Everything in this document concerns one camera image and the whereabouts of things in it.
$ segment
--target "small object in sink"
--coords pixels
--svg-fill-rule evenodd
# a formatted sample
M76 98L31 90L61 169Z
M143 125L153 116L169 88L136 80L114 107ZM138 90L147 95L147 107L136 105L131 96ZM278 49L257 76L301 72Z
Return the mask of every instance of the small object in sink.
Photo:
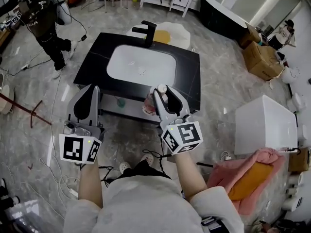
M142 68L142 67L139 67L139 68L138 68L138 73L139 73L139 75L144 75L145 72L146 72L146 69L144 69L144 68Z
M120 108L124 108L125 107L125 99L119 99L119 98L117 98L116 97L116 99L117 99L117 105L120 107Z
M168 100L168 97L165 94L167 91L167 87L165 84L159 84L158 87L154 87L154 86L151 87L144 101L144 105L142 106L142 111L146 113L147 115L151 115L151 116L154 116L156 114L156 108L154 105L154 98L153 98L153 93L155 89L157 89L161 93L162 98L165 103L167 103L167 100Z

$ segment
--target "white sleeve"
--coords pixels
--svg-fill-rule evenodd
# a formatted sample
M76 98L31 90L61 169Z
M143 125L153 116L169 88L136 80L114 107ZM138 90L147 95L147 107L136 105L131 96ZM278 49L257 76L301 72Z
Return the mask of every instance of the white sleeve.
M221 186L212 187L195 195L190 204L201 218L220 218L230 233L244 233L244 224Z
M91 233L97 223L100 208L91 201L78 200L65 216L64 233Z
M291 39L290 39L290 44L293 45L294 47L296 47L296 38L295 38L295 34L292 35Z

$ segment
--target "sneaker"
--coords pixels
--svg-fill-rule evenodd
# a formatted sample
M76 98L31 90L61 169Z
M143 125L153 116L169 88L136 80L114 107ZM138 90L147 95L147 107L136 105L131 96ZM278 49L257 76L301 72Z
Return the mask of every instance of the sneaker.
M76 50L77 46L78 46L77 41L71 42L71 48L70 48L70 51L68 52L68 58L69 59L71 59L73 57L74 51Z
M128 164L127 162L122 162L119 167L121 174L123 174L124 171L128 168L131 168L130 164Z
M145 154L140 161L147 161L149 166L154 163L154 156L150 153Z
M19 200L18 196L13 197L12 200L13 200L13 205L16 205L16 204L20 203L20 200Z
M64 69L64 67L60 70L57 70L57 71L55 70L53 75L52 75L52 79L54 79L54 80L57 79L62 74L63 69Z
M3 186L6 189L6 183L4 179L1 179L1 186Z

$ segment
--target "person in black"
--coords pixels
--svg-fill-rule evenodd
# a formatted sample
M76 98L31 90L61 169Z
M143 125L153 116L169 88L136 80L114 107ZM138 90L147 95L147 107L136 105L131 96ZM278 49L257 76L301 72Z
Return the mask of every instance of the person in black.
M5 180L1 179L0 198L2 198L3 196L8 196L8 195L9 195L9 192L6 188ZM13 207L16 204L19 204L19 203L20 203L20 200L17 196L15 196L13 198L8 197L6 199L0 200L0 209L2 211L4 211L8 208Z
M17 5L22 14L22 22L26 24L46 54L54 61L56 72L53 78L58 78L62 68L66 66L62 51L68 51L69 58L71 58L77 42L57 37L56 7L50 0L9 0L0 8L0 16L13 10Z

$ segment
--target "bathroom vanity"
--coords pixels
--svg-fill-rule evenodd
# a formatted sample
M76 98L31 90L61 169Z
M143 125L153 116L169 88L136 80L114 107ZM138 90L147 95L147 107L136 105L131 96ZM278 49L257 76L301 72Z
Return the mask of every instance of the bathroom vanity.
M106 112L159 122L143 113L142 105L152 86L169 85L187 100L190 112L200 110L200 58L197 53L146 40L100 33L74 80L80 88L89 84L101 90L101 109ZM117 100L123 98L125 106Z

